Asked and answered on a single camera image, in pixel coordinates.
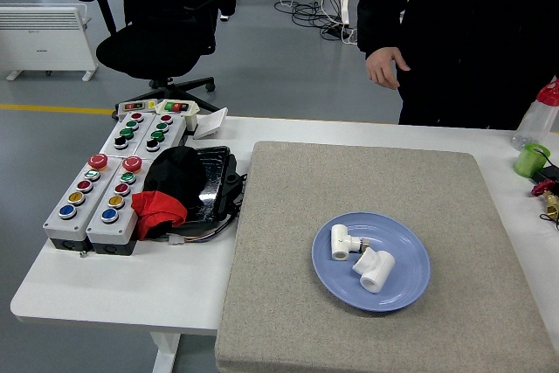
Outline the person's right hand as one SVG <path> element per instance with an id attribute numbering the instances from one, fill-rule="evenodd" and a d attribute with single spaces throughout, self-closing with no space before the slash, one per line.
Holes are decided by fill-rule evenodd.
<path id="1" fill-rule="evenodd" d="M 403 72 L 411 70 L 397 47 L 377 49 L 366 58 L 369 79 L 379 86 L 396 90 L 400 87 L 400 83 L 392 65 Z"/>

